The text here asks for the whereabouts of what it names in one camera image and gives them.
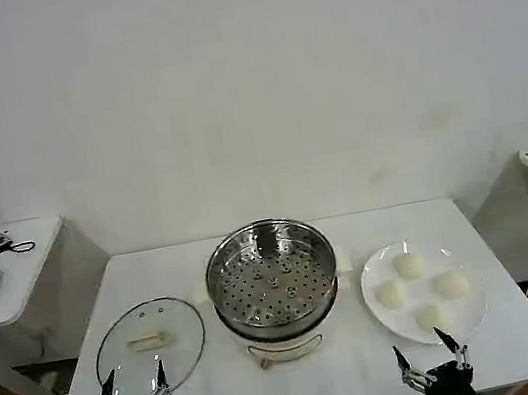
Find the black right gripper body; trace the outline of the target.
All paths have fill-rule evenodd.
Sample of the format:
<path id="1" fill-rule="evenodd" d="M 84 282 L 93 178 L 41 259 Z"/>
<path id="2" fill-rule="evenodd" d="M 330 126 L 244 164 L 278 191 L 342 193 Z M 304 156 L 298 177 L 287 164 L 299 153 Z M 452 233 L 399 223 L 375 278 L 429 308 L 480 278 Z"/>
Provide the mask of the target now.
<path id="1" fill-rule="evenodd" d="M 456 361 L 443 363 L 427 374 L 435 380 L 425 387 L 425 395 L 477 395 L 472 386 L 473 367 L 467 363 L 460 369 Z"/>

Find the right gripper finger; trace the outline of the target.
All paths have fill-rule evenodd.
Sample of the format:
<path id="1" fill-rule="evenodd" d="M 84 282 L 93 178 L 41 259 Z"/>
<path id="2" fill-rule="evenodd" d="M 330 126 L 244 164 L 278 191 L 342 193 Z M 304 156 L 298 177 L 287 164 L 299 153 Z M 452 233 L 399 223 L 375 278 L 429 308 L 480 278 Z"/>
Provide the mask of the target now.
<path id="1" fill-rule="evenodd" d="M 414 369 L 408 363 L 408 360 L 403 356 L 399 349 L 393 346 L 393 353 L 397 359 L 397 365 L 401 373 L 401 380 L 406 386 L 408 385 L 413 390 L 417 392 L 425 391 L 429 385 L 429 380 L 427 375 L 421 370 Z"/>
<path id="2" fill-rule="evenodd" d="M 447 349 L 449 349 L 450 352 L 455 356 L 456 368 L 458 370 L 472 370 L 473 367 L 467 359 L 467 345 L 461 345 L 454 339 L 454 337 L 437 327 L 434 327 L 433 330 L 438 338 L 441 339 L 441 342 L 444 343 L 445 347 L 447 347 Z"/>

